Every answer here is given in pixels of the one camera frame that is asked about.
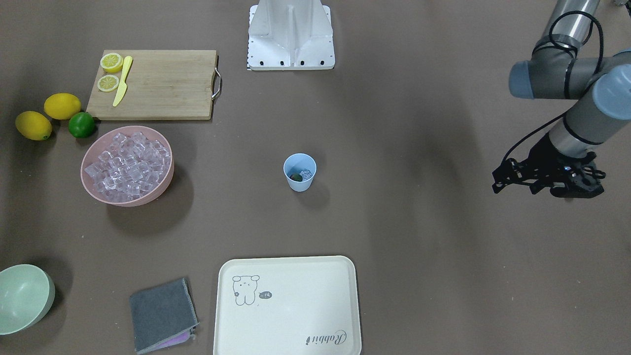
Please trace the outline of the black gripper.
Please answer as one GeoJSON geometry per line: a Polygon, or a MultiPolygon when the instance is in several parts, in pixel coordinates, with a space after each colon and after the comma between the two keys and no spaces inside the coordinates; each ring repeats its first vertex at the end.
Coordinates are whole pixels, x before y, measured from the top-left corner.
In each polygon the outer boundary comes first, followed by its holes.
{"type": "Polygon", "coordinates": [[[591,199],[604,193],[601,180],[604,171],[597,169],[596,154],[588,151],[584,157],[575,158],[560,153],[545,135],[530,149],[527,159],[505,159],[493,171],[495,194],[511,185],[527,186],[533,195],[548,188],[557,198],[591,199]]]}

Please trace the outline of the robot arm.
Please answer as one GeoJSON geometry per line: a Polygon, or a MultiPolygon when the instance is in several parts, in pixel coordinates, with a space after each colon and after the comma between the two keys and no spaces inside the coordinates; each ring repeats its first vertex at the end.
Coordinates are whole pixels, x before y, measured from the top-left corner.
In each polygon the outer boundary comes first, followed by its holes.
{"type": "Polygon", "coordinates": [[[596,0],[559,0],[530,60],[515,63],[509,90],[524,99],[566,99],[575,104],[544,124],[548,132],[523,161],[505,154],[492,173],[494,193],[518,184],[536,195],[549,189],[558,198],[601,195],[606,174],[597,169],[594,148],[630,123],[630,50],[606,58],[596,0]],[[579,50],[599,31],[597,58],[579,50]]]}

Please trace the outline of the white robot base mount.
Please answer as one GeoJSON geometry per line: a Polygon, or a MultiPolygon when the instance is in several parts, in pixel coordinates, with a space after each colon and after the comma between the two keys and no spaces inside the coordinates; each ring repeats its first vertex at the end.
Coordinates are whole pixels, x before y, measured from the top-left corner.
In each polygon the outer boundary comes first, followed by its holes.
{"type": "Polygon", "coordinates": [[[248,70],[335,67],[331,9],[321,1],[260,0],[248,13],[248,70]]]}

